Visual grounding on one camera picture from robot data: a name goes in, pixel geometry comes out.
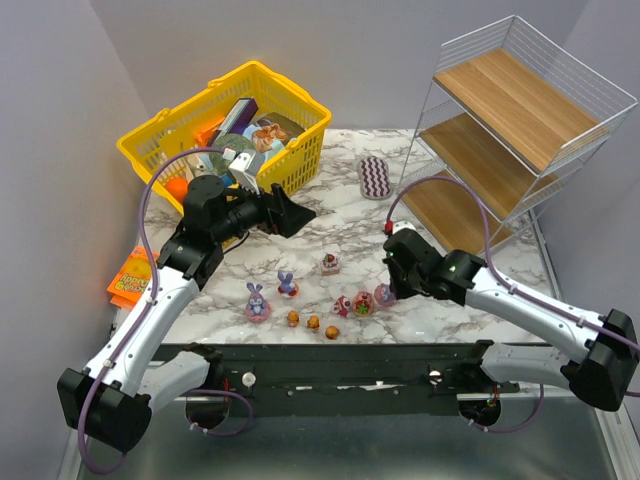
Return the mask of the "purple bunny donut toy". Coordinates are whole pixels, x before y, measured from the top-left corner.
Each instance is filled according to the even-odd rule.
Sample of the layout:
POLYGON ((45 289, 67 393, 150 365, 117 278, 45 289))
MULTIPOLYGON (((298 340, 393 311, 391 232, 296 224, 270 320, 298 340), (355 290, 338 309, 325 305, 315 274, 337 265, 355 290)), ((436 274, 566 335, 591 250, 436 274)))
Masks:
POLYGON ((391 291, 390 285, 381 283, 374 290, 375 301, 384 308, 394 306, 397 303, 395 294, 391 291))

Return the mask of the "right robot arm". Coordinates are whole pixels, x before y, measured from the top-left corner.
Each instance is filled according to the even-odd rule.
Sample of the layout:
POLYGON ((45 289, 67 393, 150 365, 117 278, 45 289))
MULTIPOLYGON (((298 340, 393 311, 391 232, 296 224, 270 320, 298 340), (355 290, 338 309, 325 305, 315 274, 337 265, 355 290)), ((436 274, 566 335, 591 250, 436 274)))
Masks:
POLYGON ((463 250, 441 255, 404 228, 384 245, 391 289, 398 299, 422 295, 451 301, 506 320, 548 343, 547 348, 495 343, 481 361, 497 383, 528 382, 571 391, 584 403, 616 411, 639 365, 632 319, 577 308, 507 279, 463 250))

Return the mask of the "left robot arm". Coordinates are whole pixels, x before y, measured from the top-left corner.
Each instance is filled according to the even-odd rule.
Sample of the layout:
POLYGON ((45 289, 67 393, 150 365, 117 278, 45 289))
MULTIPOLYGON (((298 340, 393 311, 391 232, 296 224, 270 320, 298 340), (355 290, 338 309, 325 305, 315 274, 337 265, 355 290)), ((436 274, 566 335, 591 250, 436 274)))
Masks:
POLYGON ((148 365, 222 262, 225 242, 252 228, 290 238, 316 216, 278 184, 268 192, 252 192, 228 188, 214 175, 189 183, 183 210, 153 260, 146 291, 120 329, 82 371, 67 369, 58 380, 65 420, 80 440, 93 438, 127 453, 154 413, 215 375, 219 354, 198 345, 156 369, 148 365))

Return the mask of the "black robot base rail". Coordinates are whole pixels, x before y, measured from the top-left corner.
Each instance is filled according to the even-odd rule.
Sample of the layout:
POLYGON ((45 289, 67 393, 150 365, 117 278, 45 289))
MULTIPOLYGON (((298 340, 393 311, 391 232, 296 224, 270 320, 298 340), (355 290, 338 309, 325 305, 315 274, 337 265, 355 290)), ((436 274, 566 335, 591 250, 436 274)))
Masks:
POLYGON ((495 423, 499 402, 519 382, 481 369, 490 343, 208 345, 214 367, 204 389, 239 394, 217 399, 187 389, 186 414, 206 425, 223 417, 346 417, 478 413, 495 423))

